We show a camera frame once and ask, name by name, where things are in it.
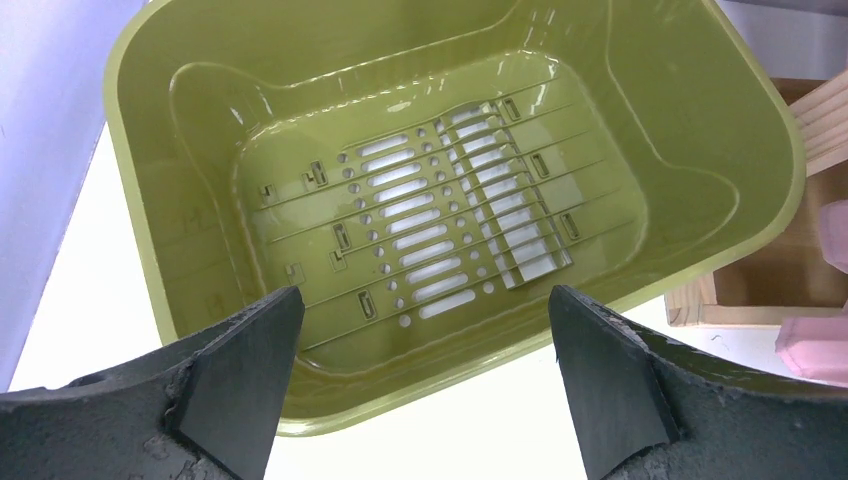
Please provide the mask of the small pink cloth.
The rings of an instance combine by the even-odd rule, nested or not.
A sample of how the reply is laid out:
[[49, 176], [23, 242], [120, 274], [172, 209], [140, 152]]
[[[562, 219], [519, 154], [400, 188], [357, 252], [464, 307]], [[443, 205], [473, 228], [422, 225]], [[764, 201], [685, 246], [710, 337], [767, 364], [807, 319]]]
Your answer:
[[[830, 203], [819, 212], [823, 259], [847, 271], [847, 202]], [[775, 352], [796, 376], [847, 385], [847, 310], [832, 317], [790, 317], [781, 325]]]

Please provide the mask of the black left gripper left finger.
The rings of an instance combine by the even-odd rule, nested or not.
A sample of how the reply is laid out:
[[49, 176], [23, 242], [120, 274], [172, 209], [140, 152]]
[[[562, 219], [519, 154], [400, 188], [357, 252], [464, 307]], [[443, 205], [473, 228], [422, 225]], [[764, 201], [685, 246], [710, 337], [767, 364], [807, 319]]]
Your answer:
[[1, 397], [5, 479], [260, 479], [305, 307], [279, 289], [58, 389]]

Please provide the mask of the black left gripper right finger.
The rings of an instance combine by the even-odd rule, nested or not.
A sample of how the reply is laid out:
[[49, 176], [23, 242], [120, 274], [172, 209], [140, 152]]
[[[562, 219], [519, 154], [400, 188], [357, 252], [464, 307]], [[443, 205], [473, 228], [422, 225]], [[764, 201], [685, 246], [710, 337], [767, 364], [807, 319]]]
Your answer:
[[591, 479], [843, 479], [847, 392], [742, 366], [557, 286], [548, 312]]

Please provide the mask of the olive green plastic basket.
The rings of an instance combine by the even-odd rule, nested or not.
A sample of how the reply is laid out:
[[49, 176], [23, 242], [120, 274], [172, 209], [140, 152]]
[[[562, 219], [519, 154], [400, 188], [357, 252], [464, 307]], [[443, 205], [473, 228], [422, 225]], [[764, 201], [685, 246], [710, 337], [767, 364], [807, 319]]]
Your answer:
[[278, 431], [338, 430], [763, 247], [806, 166], [713, 1], [153, 1], [108, 126], [159, 336], [282, 287]]

